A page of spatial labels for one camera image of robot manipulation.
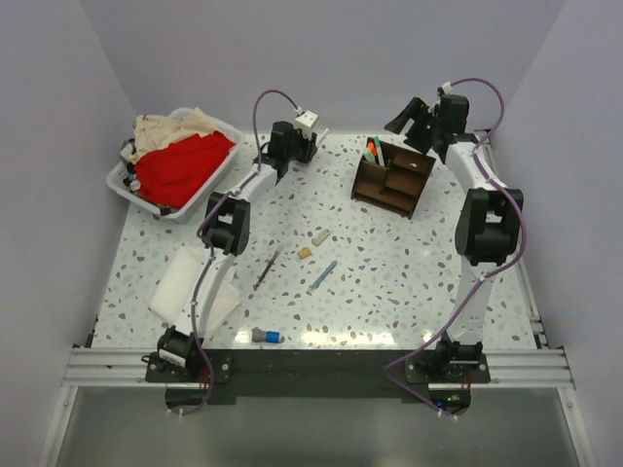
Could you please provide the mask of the teal capped white marker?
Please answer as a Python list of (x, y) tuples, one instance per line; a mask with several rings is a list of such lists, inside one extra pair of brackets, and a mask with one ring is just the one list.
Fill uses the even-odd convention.
[(377, 158), (379, 161), (379, 165), (385, 167), (385, 157), (384, 157), (381, 141), (378, 136), (374, 138), (374, 141), (375, 141), (375, 147), (377, 151)]

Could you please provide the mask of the orange highlighter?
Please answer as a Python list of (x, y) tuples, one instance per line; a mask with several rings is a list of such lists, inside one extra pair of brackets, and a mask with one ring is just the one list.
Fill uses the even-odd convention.
[(367, 148), (373, 155), (375, 162), (379, 162), (378, 149), (373, 138), (367, 140)]

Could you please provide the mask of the beige eraser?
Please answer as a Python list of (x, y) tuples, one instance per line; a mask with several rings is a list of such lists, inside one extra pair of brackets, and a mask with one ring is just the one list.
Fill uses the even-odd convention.
[(328, 230), (322, 230), (320, 231), (313, 239), (312, 239), (312, 244), (314, 246), (318, 246), (320, 245), (328, 236), (329, 236), (330, 232)]

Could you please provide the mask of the purple black pen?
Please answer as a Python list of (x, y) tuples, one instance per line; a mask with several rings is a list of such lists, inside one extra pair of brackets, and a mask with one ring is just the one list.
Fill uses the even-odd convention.
[(275, 252), (273, 253), (272, 257), (268, 260), (266, 266), (264, 267), (264, 269), (262, 270), (261, 274), (258, 276), (256, 282), (253, 285), (253, 291), (257, 291), (262, 283), (264, 282), (266, 276), (268, 275), (268, 273), (270, 272), (272, 266), (274, 265), (276, 259), (278, 258), (279, 254), (281, 253), (283, 249), (283, 244), (280, 243), (278, 245), (278, 247), (276, 248)]

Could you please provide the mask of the blue pen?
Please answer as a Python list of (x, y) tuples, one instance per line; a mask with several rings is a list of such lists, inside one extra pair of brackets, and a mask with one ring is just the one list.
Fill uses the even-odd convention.
[(307, 293), (311, 294), (314, 290), (316, 290), (322, 281), (333, 271), (333, 269), (338, 264), (337, 260), (332, 261), (327, 268), (319, 275), (319, 277), (309, 286)]

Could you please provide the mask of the grey blue cylinder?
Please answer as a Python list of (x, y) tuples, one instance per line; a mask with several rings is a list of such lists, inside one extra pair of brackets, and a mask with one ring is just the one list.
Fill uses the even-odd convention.
[(265, 331), (254, 328), (251, 331), (251, 340), (256, 343), (281, 343), (281, 335), (277, 331)]

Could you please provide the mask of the green capped white marker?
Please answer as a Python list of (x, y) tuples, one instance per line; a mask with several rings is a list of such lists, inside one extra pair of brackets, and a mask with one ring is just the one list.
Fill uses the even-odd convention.
[(322, 132), (321, 132), (321, 133), (320, 133), (320, 134), (316, 137), (316, 144), (320, 144), (320, 143), (321, 143), (321, 142), (325, 139), (325, 137), (326, 137), (326, 136), (327, 136), (327, 134), (329, 133), (330, 129), (331, 129), (330, 127), (325, 128), (325, 129), (324, 129), (324, 130), (323, 130), (323, 131), (322, 131)]

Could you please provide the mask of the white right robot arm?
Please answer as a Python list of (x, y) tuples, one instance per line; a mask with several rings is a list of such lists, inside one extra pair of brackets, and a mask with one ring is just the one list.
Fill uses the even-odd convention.
[(449, 323), (432, 340), (438, 354), (435, 374), (457, 381), (468, 362), (480, 358), (483, 326), (495, 277), (520, 258), (524, 195), (508, 188), (484, 160), (482, 142), (466, 131), (469, 101), (441, 91), (428, 105), (414, 97), (385, 130), (398, 134), (408, 122), (405, 143), (422, 152), (433, 151), (456, 177), (464, 192), (454, 244), (461, 259), (456, 306)]

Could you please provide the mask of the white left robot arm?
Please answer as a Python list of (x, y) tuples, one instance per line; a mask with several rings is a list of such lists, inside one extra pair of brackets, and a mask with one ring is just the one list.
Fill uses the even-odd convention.
[(199, 245), (182, 246), (158, 284), (148, 309), (165, 324), (157, 355), (180, 381), (191, 381), (206, 365), (202, 341), (210, 311), (234, 259), (250, 238), (251, 206), (276, 186), (292, 162), (308, 163), (317, 151), (317, 115), (301, 113), (292, 123), (273, 124), (247, 176), (224, 194), (208, 199), (197, 237)]

